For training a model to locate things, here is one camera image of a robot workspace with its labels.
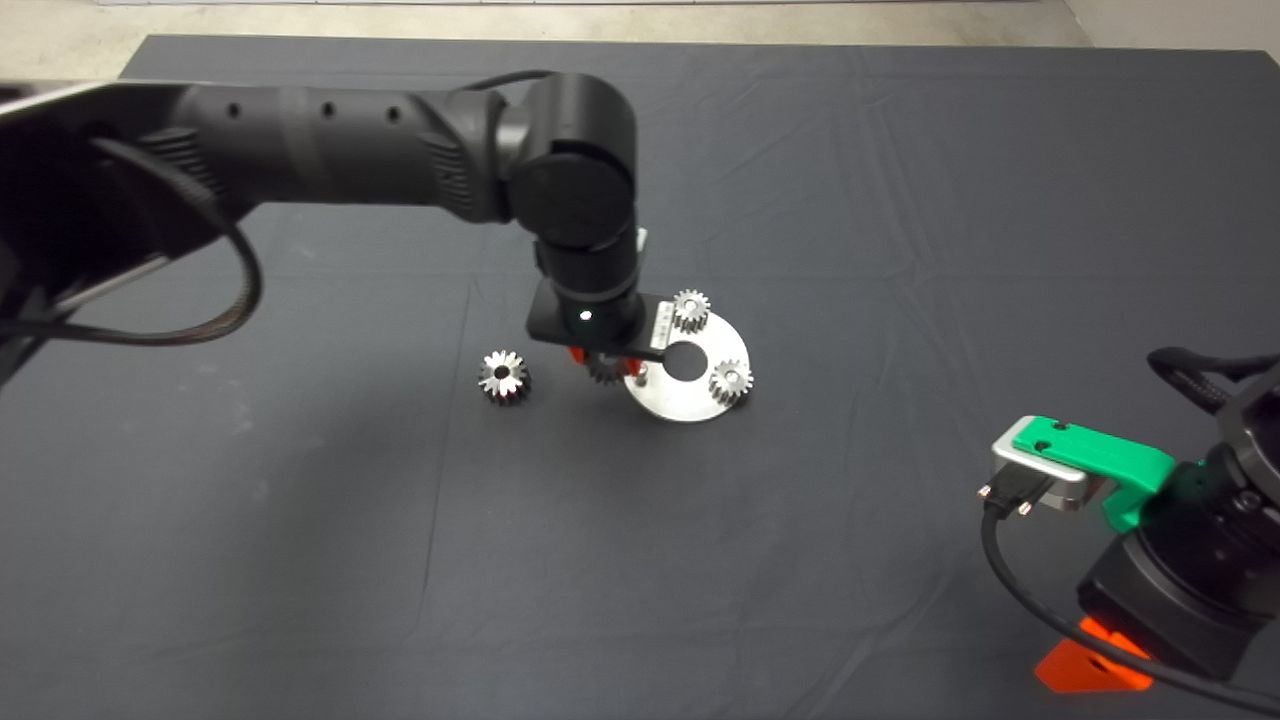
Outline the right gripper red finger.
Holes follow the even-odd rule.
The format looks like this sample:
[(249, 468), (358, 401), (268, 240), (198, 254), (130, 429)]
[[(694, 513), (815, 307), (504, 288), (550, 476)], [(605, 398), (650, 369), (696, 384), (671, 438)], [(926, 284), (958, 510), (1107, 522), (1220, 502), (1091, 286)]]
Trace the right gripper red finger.
[(1144, 692), (1153, 679), (1101, 655), (1075, 641), (1060, 641), (1037, 665), (1036, 678), (1055, 693)]

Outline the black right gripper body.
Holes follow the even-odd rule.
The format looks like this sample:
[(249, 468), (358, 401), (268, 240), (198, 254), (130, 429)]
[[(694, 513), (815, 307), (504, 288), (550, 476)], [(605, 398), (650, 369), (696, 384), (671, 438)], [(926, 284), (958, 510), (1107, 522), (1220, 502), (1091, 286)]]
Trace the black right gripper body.
[(1277, 553), (1119, 538), (1080, 580), (1078, 603), (1152, 659), (1225, 682), (1277, 620)]

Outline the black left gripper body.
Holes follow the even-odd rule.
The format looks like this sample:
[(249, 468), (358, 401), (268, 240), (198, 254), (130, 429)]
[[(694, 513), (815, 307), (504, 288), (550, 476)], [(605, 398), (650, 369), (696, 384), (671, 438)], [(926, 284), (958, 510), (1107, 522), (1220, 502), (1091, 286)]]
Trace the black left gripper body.
[(589, 302), (540, 283), (527, 313), (527, 334), (535, 341), (648, 361), (663, 359), (673, 328), (672, 300), (634, 290)]

